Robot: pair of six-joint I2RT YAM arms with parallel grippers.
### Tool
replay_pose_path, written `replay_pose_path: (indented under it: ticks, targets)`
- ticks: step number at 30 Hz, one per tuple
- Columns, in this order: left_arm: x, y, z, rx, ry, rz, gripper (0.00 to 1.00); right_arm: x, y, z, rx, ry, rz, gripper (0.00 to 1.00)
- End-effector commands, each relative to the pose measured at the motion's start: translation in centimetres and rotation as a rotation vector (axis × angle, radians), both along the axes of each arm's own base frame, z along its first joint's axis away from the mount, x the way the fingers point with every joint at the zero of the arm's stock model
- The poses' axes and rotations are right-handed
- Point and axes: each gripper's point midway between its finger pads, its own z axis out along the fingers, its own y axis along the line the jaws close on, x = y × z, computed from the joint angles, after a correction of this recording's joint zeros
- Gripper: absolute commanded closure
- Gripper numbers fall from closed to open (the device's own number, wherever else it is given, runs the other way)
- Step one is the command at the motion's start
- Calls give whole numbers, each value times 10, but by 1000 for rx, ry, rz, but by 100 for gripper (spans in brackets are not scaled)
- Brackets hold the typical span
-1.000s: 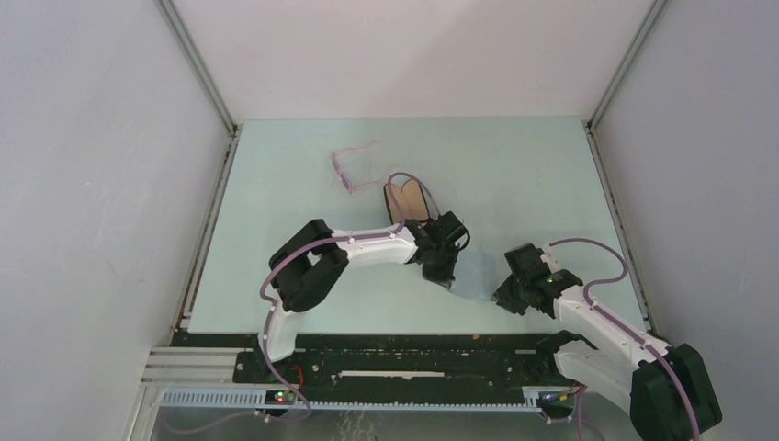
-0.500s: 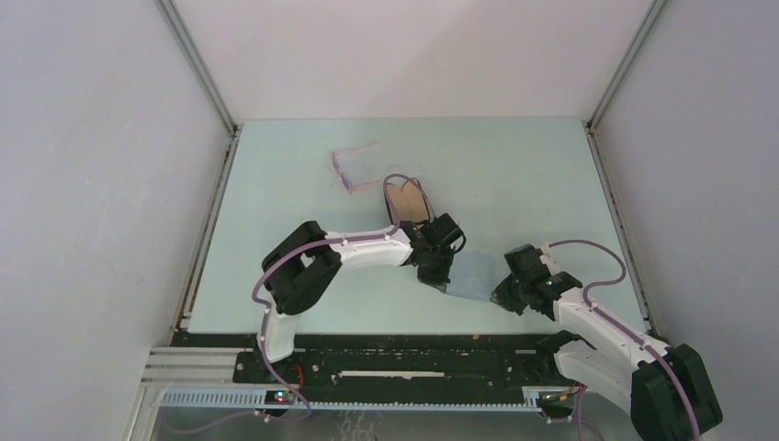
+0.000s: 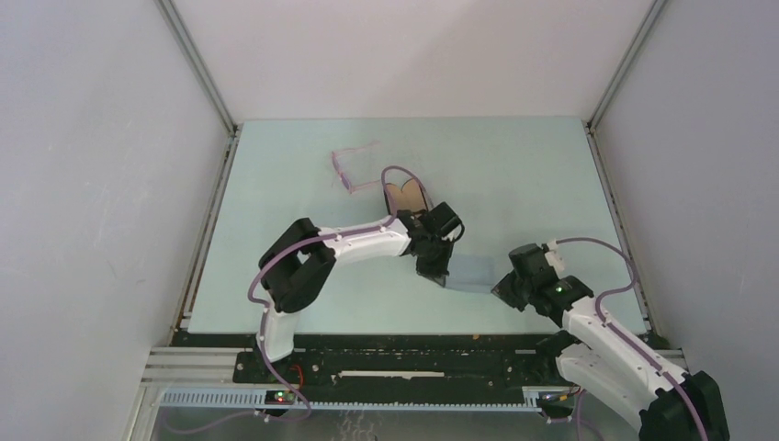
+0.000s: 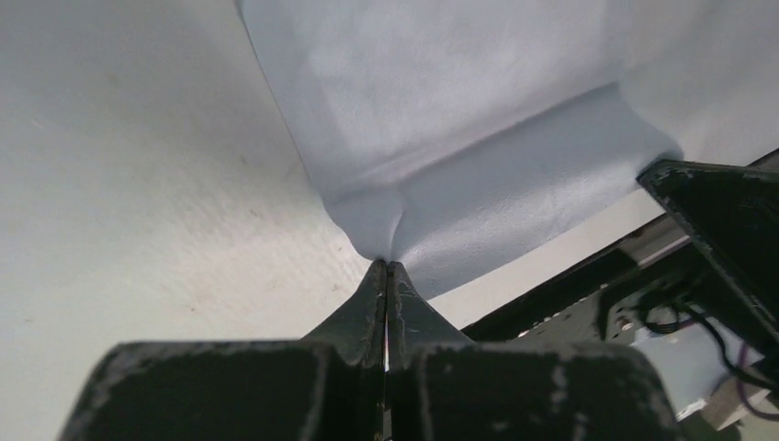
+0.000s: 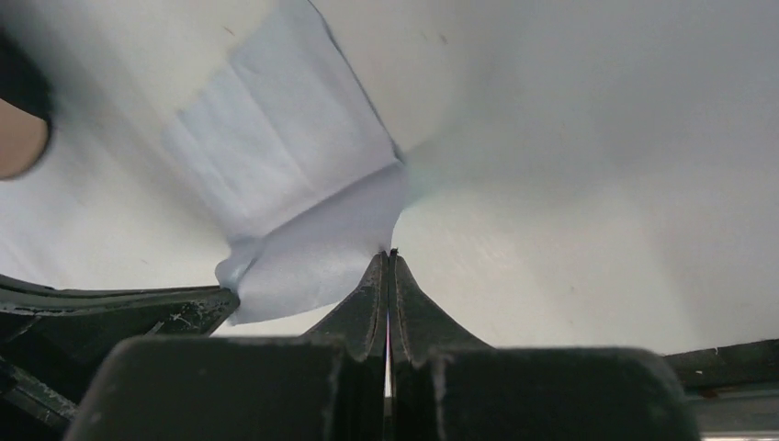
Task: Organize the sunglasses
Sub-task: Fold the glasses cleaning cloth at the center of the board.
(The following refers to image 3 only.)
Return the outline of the black glasses case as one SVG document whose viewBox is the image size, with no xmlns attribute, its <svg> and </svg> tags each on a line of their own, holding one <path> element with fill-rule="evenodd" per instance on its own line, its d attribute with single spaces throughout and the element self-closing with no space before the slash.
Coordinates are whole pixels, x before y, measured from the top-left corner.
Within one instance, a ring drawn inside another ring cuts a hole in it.
<svg viewBox="0 0 779 441">
<path fill-rule="evenodd" d="M 419 213 L 430 209 L 423 187 L 414 179 L 409 179 L 402 185 L 387 183 L 383 187 L 383 196 L 389 215 L 398 210 Z"/>
</svg>

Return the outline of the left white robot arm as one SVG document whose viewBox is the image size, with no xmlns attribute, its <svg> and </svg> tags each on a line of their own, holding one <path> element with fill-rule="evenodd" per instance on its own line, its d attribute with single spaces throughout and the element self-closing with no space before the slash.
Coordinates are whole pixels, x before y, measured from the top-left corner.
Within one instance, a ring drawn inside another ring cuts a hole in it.
<svg viewBox="0 0 779 441">
<path fill-rule="evenodd" d="M 464 233 L 464 223 L 445 202 L 431 209 L 396 210 L 348 228 L 295 220 L 260 258 L 247 294 L 263 307 L 255 371 L 273 383 L 287 377 L 299 315 L 319 297 L 336 267 L 410 255 L 417 275 L 444 286 L 454 246 Z"/>
</svg>

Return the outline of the blue cleaning cloth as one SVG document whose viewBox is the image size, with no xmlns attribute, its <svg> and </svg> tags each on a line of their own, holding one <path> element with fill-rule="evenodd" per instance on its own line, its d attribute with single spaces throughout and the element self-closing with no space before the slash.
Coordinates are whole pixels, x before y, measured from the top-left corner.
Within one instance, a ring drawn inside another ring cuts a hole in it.
<svg viewBox="0 0 779 441">
<path fill-rule="evenodd" d="M 448 264 L 444 288 L 467 293 L 491 294 L 496 283 L 494 259 L 473 254 L 454 254 Z"/>
</svg>

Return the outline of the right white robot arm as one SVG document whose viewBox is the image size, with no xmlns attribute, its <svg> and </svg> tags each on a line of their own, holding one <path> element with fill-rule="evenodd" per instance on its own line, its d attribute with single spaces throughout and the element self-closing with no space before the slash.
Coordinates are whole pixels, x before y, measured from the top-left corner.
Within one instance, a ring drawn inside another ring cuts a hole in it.
<svg viewBox="0 0 779 441">
<path fill-rule="evenodd" d="M 540 380 L 583 387 L 641 440 L 730 438 L 716 381 L 671 362 L 622 325 L 603 295 L 564 276 L 559 242 L 522 245 L 508 257 L 512 269 L 492 293 L 519 311 L 532 307 L 559 328 L 534 360 Z"/>
</svg>

